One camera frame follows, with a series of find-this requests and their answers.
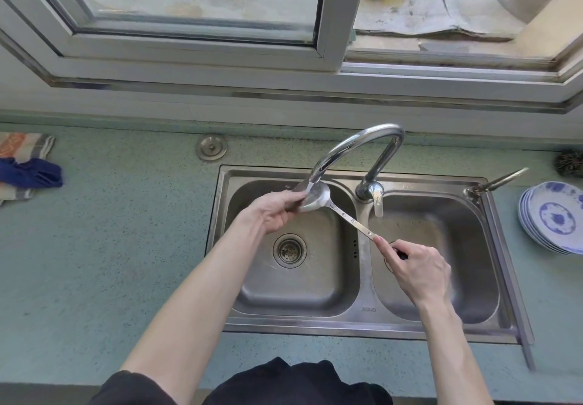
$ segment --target black shirt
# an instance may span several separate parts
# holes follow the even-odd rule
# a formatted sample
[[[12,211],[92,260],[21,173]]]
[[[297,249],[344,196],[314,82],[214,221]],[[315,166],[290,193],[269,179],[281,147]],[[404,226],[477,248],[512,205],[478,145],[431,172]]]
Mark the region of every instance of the black shirt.
[[[329,361],[290,366],[281,358],[235,374],[203,405],[392,405],[389,393],[369,383],[348,385]],[[89,405],[176,405],[148,377],[120,371],[103,384]]]

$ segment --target sink drain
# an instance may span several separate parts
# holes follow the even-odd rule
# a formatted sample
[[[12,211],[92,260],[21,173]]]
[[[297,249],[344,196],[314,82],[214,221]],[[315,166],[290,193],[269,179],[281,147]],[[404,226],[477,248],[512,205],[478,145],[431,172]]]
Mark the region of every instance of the sink drain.
[[[298,235],[288,233],[280,236],[273,244],[273,257],[279,265],[294,269],[300,265],[307,255],[304,240]]]

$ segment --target countertop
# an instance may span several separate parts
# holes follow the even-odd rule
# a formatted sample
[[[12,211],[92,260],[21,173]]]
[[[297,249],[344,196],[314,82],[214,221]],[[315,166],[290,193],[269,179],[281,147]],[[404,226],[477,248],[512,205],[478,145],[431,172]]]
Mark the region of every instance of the countertop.
[[[0,207],[0,382],[99,385],[202,259],[219,166],[308,167],[335,143],[230,136],[221,160],[194,155],[196,134],[0,124],[56,136],[49,159],[65,186]],[[365,171],[365,145],[334,165]],[[518,345],[472,344],[495,399],[583,402],[583,258],[558,256],[522,232],[525,186],[558,179],[553,152],[405,145],[385,168],[495,178],[506,242],[532,325],[538,372]],[[223,333],[200,387],[273,357],[332,361],[346,382],[396,396],[435,395],[424,341]]]

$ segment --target hand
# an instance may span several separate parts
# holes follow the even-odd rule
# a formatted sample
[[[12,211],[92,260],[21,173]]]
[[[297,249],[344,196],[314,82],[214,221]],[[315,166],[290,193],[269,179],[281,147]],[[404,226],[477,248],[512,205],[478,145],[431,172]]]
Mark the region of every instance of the hand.
[[[291,221],[297,213],[287,211],[288,202],[301,201],[305,191],[278,191],[258,197],[244,211],[252,217],[262,219],[265,233],[273,233]]]
[[[401,239],[389,244],[378,235],[373,241],[395,274],[399,286],[417,308],[435,302],[449,304],[451,267],[436,249]],[[401,260],[393,247],[409,258]]]

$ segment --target forearm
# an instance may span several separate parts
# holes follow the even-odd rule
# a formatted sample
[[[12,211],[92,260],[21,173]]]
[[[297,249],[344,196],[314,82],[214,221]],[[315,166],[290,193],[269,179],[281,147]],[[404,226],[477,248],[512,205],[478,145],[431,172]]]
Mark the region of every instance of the forearm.
[[[265,232],[241,212],[216,246],[157,313],[122,369],[156,381],[189,403]]]
[[[451,304],[419,308],[440,405],[492,405],[493,401]]]

